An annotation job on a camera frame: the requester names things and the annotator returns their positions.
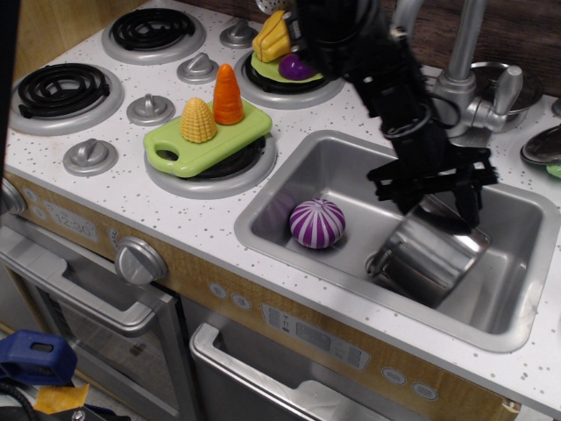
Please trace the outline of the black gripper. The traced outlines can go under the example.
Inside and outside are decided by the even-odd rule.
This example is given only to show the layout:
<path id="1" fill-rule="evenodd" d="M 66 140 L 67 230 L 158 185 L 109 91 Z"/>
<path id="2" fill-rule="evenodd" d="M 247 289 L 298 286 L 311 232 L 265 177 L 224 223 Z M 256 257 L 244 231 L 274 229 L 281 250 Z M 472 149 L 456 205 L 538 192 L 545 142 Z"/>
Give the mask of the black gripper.
<path id="1" fill-rule="evenodd" d="M 489 149 L 452 144 L 431 118 L 384 118 L 380 131 L 396 155 L 367 174 L 380 200 L 407 215 L 424 196 L 453 191 L 459 216 L 471 229 L 479 225 L 481 190 L 498 182 Z"/>

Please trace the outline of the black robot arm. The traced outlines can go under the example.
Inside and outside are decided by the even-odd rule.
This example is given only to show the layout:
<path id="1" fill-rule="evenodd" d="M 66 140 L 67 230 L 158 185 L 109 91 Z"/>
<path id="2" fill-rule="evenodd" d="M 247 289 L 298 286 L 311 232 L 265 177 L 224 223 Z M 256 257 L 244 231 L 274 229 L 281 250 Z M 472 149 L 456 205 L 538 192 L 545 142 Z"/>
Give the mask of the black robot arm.
<path id="1" fill-rule="evenodd" d="M 483 186 L 497 175 L 486 148 L 453 145 L 447 130 L 460 120 L 438 110 L 445 99 L 428 91 L 405 30 L 391 24 L 378 1 L 295 1 L 283 19 L 293 53 L 327 80 L 343 78 L 370 117 L 380 118 L 395 160 L 367 178 L 381 201 L 408 213 L 424 196 L 451 192 L 465 224 L 479 225 Z"/>

